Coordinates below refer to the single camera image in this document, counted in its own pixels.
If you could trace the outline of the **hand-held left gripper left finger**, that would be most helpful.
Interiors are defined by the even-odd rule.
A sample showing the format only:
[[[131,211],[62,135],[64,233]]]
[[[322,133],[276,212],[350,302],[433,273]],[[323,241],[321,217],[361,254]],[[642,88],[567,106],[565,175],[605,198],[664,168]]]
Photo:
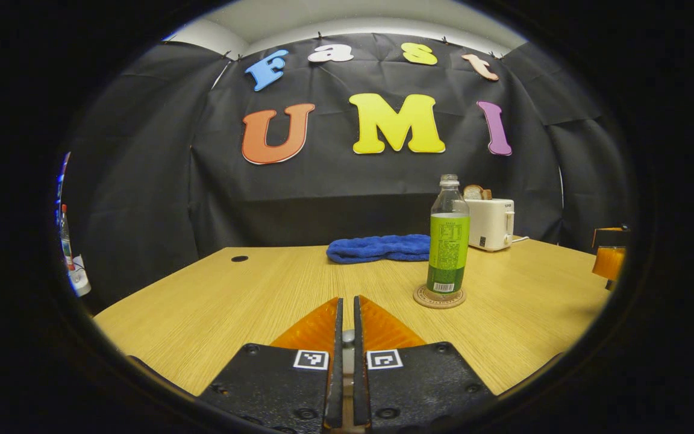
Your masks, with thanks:
[[[264,430],[342,426],[343,299],[306,314],[271,344],[247,343],[198,400]]]

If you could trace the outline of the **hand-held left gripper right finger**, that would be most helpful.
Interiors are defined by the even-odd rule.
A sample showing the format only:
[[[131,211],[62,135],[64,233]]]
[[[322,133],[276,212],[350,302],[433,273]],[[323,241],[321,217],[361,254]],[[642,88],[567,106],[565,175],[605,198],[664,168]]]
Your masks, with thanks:
[[[454,344],[425,342],[361,295],[354,331],[354,422],[367,432],[445,432],[496,402]]]

